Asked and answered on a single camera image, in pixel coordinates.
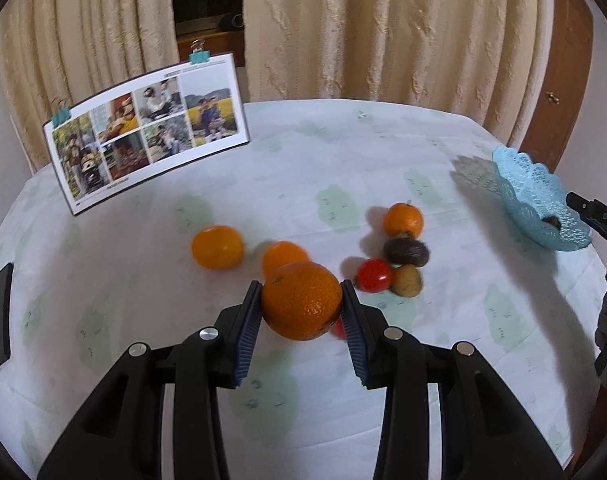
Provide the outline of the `red cherry tomato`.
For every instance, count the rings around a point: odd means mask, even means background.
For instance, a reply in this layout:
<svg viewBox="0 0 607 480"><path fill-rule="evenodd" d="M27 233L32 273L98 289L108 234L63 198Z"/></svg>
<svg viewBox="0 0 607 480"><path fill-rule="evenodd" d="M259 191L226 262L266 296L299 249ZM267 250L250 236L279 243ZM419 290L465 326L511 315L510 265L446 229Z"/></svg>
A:
<svg viewBox="0 0 607 480"><path fill-rule="evenodd" d="M346 333L345 333L345 329L343 328L343 321L341 320L341 318L339 318L333 325L332 334L335 337L337 337L338 339L341 339L341 340L346 339Z"/></svg>
<svg viewBox="0 0 607 480"><path fill-rule="evenodd" d="M377 294L389 289L395 271L384 259L376 258L364 261L355 274L358 287L363 292Z"/></svg>

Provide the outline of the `beige curtain left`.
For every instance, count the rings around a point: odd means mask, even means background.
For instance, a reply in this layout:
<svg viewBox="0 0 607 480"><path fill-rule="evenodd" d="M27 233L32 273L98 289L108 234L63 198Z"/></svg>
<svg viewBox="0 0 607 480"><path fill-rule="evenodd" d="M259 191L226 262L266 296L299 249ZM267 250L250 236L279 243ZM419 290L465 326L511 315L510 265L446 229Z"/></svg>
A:
<svg viewBox="0 0 607 480"><path fill-rule="evenodd" d="M50 160L43 125L77 104L179 61L172 0L8 0L0 71L32 170Z"/></svg>

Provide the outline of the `beige curtain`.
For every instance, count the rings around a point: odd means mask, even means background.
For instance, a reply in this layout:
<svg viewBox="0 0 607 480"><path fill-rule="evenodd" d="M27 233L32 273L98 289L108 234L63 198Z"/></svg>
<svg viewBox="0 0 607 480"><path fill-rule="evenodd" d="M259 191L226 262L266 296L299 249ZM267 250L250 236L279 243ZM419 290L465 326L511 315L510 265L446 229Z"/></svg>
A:
<svg viewBox="0 0 607 480"><path fill-rule="evenodd" d="M32 170L50 160L43 125L77 104L179 61L172 0L8 0L0 71Z"/></svg>
<svg viewBox="0 0 607 480"><path fill-rule="evenodd" d="M253 100L343 98L460 114L525 135L550 0L244 0Z"/></svg>

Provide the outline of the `red cherry tomato front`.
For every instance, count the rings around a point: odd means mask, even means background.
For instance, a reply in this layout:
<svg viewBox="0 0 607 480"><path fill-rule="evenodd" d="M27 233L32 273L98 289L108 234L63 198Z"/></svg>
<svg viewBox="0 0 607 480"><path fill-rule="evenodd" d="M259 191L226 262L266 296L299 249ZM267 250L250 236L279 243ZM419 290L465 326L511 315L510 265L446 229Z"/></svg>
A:
<svg viewBox="0 0 607 480"><path fill-rule="evenodd" d="M333 325L332 334L335 337L337 337L338 339L341 339L341 340L346 339L346 333L345 333L345 329L343 328L343 321L341 320L341 318L339 318Z"/></svg>

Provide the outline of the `teal binder clip right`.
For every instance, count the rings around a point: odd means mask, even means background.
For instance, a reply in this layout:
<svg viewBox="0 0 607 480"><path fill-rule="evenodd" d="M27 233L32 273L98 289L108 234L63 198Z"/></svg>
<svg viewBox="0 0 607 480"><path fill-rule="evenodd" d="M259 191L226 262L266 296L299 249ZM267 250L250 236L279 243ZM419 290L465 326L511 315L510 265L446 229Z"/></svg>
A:
<svg viewBox="0 0 607 480"><path fill-rule="evenodd" d="M205 40L197 38L192 41L189 62L191 64L203 64L209 61L209 51L205 49Z"/></svg>

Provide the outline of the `large rough orange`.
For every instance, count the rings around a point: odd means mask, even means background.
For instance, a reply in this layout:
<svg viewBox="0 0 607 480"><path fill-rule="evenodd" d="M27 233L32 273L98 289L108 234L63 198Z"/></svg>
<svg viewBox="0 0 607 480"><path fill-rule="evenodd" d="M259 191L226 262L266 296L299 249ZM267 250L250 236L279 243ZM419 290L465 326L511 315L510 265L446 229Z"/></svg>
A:
<svg viewBox="0 0 607 480"><path fill-rule="evenodd" d="M340 315L343 291L337 278L314 262L297 262L272 273L261 292L264 321L277 334L307 341L328 332Z"/></svg>

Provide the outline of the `dark passion fruit front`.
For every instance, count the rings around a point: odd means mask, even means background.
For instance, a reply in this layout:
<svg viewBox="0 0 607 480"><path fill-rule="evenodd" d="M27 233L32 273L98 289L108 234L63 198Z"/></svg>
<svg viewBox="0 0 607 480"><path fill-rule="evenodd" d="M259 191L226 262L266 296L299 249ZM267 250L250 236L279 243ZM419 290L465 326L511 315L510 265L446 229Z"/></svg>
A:
<svg viewBox="0 0 607 480"><path fill-rule="evenodd" d="M387 240L384 245L385 259L395 266L425 266L429 261L429 250L420 240L412 237L397 236Z"/></svg>

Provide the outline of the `light blue lace basket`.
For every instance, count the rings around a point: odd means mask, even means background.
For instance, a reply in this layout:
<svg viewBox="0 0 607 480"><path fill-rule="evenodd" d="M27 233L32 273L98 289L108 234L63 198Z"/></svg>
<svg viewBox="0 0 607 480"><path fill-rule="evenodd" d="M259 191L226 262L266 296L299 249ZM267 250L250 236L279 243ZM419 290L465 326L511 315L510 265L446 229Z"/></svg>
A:
<svg viewBox="0 0 607 480"><path fill-rule="evenodd" d="M566 205L561 180L546 166L506 146L493 151L492 161L503 206L520 232L555 252L575 252L592 244L591 229ZM542 221L547 216L561 220L559 231Z"/></svg>

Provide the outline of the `small mandarin with stem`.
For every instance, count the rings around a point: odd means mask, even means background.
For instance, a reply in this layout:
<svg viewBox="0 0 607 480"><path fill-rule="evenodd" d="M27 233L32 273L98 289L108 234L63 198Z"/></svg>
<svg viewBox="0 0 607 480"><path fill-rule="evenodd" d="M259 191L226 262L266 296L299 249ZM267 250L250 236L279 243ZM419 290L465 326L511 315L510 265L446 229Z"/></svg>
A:
<svg viewBox="0 0 607 480"><path fill-rule="evenodd" d="M390 237L410 234L414 238L418 238L424 229L424 216L417 207L411 204L396 203L386 211L383 229Z"/></svg>

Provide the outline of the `yellow-orange citrus fruit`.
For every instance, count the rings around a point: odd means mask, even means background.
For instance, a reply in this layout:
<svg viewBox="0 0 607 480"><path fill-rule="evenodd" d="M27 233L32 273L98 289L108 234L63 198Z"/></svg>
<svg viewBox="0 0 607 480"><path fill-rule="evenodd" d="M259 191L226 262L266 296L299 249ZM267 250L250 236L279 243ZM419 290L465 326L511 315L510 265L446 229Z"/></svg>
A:
<svg viewBox="0 0 607 480"><path fill-rule="evenodd" d="M245 244L241 233L230 226L208 226L193 237L191 254L203 268L228 270L243 260Z"/></svg>

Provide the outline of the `white printed tablecloth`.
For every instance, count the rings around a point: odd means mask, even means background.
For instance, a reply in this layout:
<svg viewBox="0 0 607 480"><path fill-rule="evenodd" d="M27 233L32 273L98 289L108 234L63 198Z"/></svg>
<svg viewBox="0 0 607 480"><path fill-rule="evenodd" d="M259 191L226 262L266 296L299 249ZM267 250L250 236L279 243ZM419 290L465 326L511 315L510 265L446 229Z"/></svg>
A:
<svg viewBox="0 0 607 480"><path fill-rule="evenodd" d="M481 352L562 463L597 390L596 251L553 252L505 211L471 119L352 101L249 104L247 144L73 214L53 168L0 227L12 264L0 440L34 476L128 349L180 344L267 289L242 384L218 393L235 479L367 479L385 395L355 376L339 285L425 344Z"/></svg>

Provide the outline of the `teal binder clip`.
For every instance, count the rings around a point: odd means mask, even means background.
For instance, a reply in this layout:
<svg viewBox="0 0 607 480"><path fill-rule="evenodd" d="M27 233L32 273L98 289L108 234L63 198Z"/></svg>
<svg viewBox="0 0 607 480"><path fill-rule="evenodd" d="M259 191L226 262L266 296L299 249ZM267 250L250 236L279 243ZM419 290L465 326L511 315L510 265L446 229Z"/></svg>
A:
<svg viewBox="0 0 607 480"><path fill-rule="evenodd" d="M51 102L53 105L54 114L51 122L54 130L60 128L65 122L68 122L72 118L70 114L70 108L66 98L54 98Z"/></svg>
<svg viewBox="0 0 607 480"><path fill-rule="evenodd" d="M197 38L192 41L189 62L191 64L203 64L209 61L209 51L205 49L205 40Z"/></svg>

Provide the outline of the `red cherry tomato back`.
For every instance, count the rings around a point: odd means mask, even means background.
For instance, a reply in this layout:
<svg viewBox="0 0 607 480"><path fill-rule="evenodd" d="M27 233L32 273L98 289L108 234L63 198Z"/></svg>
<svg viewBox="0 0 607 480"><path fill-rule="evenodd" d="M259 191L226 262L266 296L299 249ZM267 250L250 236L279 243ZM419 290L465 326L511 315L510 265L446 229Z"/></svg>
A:
<svg viewBox="0 0 607 480"><path fill-rule="evenodd" d="M364 261L355 274L358 287L363 292L377 294L389 289L395 271L384 259L376 258Z"/></svg>

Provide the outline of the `beige curtain right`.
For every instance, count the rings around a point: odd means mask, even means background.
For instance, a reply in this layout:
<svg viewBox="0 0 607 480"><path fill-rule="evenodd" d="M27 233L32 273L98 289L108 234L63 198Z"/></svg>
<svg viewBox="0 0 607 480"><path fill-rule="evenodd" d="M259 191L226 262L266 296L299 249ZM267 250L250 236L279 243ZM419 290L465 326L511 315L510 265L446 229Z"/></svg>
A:
<svg viewBox="0 0 607 480"><path fill-rule="evenodd" d="M460 114L525 135L550 0L244 0L253 100L343 98Z"/></svg>

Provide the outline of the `smooth orange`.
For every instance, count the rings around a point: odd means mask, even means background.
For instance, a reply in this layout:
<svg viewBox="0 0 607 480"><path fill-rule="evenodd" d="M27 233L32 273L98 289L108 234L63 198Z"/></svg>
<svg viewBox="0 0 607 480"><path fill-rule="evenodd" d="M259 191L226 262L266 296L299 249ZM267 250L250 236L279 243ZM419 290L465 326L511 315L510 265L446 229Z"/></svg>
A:
<svg viewBox="0 0 607 480"><path fill-rule="evenodd" d="M304 248L288 240L280 240L271 244L264 252L261 259L262 273L264 278L268 278L282 266L306 261L310 261L310 256Z"/></svg>

